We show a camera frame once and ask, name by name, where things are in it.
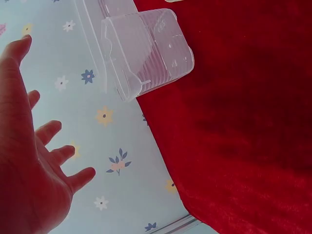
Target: pink flower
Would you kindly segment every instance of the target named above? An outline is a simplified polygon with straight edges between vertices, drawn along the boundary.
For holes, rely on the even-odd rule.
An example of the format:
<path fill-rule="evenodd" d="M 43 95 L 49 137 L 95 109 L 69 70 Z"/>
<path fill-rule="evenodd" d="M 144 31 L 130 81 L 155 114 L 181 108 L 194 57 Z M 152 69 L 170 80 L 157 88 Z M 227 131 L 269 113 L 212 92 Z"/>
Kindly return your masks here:
<path fill-rule="evenodd" d="M 119 170 L 119 166 L 118 166 L 118 164 L 112 164 L 112 166 L 111 166 L 111 169 L 113 170 L 113 171 L 117 171 L 117 170 Z"/>
<path fill-rule="evenodd" d="M 125 162 L 124 161 L 120 161 L 118 164 L 119 169 L 122 169 L 125 167 Z"/>

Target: flower pattern mat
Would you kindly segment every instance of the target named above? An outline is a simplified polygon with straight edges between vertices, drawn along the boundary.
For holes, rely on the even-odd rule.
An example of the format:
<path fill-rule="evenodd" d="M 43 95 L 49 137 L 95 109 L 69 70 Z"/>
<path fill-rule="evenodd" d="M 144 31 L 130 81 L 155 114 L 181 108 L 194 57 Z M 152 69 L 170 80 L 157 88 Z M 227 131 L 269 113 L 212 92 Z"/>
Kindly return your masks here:
<path fill-rule="evenodd" d="M 52 233 L 150 233 L 187 215 L 137 101 L 122 102 L 109 77 L 104 92 L 74 2 L 0 0 L 0 51 L 25 34 L 33 44 L 21 73 L 41 93 L 35 128 L 60 120 L 48 148 L 75 147 L 64 172 L 97 172 Z"/>

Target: hand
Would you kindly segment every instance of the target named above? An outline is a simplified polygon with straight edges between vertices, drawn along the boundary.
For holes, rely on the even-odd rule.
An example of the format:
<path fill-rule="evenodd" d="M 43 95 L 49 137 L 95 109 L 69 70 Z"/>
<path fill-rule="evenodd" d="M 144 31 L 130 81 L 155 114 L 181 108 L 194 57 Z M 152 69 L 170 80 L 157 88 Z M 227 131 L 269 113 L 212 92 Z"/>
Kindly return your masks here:
<path fill-rule="evenodd" d="M 74 193 L 95 176 L 93 168 L 63 173 L 60 165 L 74 155 L 73 146 L 45 148 L 61 122 L 34 132 L 31 109 L 40 95 L 27 95 L 19 69 L 31 42 L 25 36 L 10 43 L 0 58 L 0 233 L 6 234 L 48 233 L 65 219 Z"/>

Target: red velvet cloth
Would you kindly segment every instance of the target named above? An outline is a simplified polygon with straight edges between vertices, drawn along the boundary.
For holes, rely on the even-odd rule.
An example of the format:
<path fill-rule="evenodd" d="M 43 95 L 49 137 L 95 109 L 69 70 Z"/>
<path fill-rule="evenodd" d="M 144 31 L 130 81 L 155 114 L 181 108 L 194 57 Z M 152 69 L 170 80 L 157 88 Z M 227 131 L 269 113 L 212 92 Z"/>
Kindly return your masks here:
<path fill-rule="evenodd" d="M 312 233 L 312 4 L 171 8 L 195 69 L 138 98 L 189 212 L 221 234 Z"/>

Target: clear plastic cup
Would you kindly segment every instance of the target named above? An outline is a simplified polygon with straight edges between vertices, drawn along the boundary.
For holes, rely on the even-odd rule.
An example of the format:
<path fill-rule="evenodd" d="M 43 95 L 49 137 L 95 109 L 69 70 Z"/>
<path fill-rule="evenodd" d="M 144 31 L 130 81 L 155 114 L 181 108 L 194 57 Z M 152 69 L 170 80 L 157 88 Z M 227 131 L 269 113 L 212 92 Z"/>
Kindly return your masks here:
<path fill-rule="evenodd" d="M 131 101 L 191 72 L 194 56 L 170 9 L 107 17 L 101 23 L 107 73 Z"/>

